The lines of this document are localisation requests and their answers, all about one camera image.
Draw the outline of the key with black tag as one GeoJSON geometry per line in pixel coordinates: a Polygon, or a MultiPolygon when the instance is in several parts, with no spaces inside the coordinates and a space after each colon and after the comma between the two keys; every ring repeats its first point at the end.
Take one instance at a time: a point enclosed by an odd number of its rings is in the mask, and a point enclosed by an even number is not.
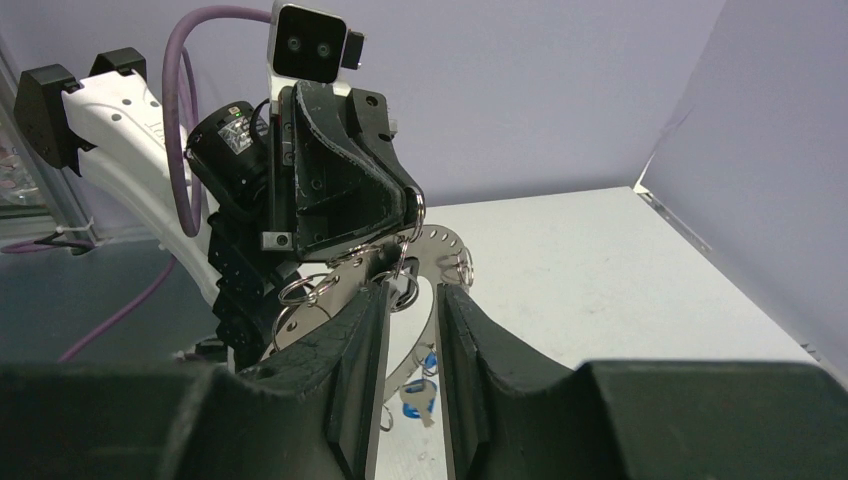
{"type": "Polygon", "coordinates": [[[412,258],[405,260],[400,270],[393,268],[384,273],[383,279],[398,291],[395,303],[391,307],[392,313],[404,311],[418,300],[421,292],[418,282],[419,270],[420,262],[412,258]]]}

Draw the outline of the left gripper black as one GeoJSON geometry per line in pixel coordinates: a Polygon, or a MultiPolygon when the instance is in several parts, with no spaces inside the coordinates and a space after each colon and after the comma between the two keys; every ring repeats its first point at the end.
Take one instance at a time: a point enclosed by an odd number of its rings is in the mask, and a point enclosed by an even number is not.
{"type": "Polygon", "coordinates": [[[423,190],[398,159],[378,92],[283,87],[270,101],[267,148],[263,250],[327,260],[417,220],[423,190]]]}

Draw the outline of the blue key tag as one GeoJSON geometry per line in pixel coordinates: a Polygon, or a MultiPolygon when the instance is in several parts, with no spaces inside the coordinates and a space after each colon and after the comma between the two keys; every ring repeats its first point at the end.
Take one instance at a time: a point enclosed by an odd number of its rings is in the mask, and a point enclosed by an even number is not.
{"type": "Polygon", "coordinates": [[[438,395],[438,385],[435,382],[437,363],[436,354],[429,353],[420,363],[420,377],[404,384],[399,392],[403,415],[419,420],[424,428],[435,424],[433,410],[438,395]]]}

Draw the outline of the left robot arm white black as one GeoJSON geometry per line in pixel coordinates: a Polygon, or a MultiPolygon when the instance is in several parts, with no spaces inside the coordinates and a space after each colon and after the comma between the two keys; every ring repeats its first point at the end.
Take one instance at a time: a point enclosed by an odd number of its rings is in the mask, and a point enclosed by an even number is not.
{"type": "Polygon", "coordinates": [[[279,80],[262,121],[230,103],[176,134],[135,49],[87,78],[23,71],[13,115],[29,147],[105,190],[181,263],[241,366],[326,324],[363,283],[408,272],[426,204],[399,164],[385,98],[279,80]]]}

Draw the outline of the large perforated metal keyring disc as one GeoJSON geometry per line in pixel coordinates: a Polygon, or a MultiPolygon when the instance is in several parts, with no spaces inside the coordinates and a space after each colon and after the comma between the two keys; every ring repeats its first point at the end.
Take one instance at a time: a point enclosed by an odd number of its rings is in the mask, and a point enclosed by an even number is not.
{"type": "Polygon", "coordinates": [[[470,290],[475,281],[470,249],[453,230],[425,223],[423,193],[416,194],[416,202],[417,220],[412,227],[344,251],[328,260],[323,271],[297,278],[282,288],[278,294],[281,310],[272,323],[263,360],[327,324],[362,286],[387,285],[392,313],[398,291],[383,275],[393,268],[400,270],[407,259],[420,262],[420,296],[440,284],[470,290]]]}

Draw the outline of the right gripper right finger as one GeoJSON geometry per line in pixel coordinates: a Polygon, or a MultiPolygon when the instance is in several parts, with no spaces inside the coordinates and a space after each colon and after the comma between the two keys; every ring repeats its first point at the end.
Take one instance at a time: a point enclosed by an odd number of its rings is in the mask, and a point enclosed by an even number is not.
{"type": "Polygon", "coordinates": [[[591,360],[569,369],[441,286],[452,479],[843,479],[847,392],[808,363],[591,360]]]}

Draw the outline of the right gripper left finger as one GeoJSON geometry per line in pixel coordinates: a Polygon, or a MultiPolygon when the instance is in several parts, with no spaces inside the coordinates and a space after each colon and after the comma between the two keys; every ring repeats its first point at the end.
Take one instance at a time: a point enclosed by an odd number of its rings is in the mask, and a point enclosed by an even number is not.
{"type": "Polygon", "coordinates": [[[371,479],[387,285],[239,373],[203,362],[5,365],[5,479],[371,479]]]}

